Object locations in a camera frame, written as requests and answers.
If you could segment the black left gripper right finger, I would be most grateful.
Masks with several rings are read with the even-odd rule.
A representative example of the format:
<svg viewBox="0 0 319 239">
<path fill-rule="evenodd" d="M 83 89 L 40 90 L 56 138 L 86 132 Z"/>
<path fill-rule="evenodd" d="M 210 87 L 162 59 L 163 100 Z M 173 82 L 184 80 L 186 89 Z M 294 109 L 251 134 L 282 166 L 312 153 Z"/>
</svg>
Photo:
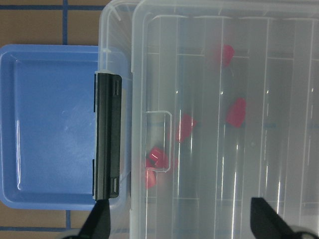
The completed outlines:
<svg viewBox="0 0 319 239">
<path fill-rule="evenodd" d="M 293 239 L 294 231 L 266 202 L 251 198 L 250 229 L 256 239 Z"/>
</svg>

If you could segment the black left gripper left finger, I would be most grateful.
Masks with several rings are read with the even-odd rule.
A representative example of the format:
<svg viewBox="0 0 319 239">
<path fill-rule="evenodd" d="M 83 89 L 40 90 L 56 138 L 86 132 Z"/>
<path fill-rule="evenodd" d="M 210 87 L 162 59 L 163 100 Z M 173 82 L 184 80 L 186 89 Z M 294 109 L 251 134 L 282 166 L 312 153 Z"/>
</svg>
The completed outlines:
<svg viewBox="0 0 319 239">
<path fill-rule="evenodd" d="M 111 232 L 109 200 L 98 200 L 79 232 L 80 239 L 108 239 Z"/>
</svg>

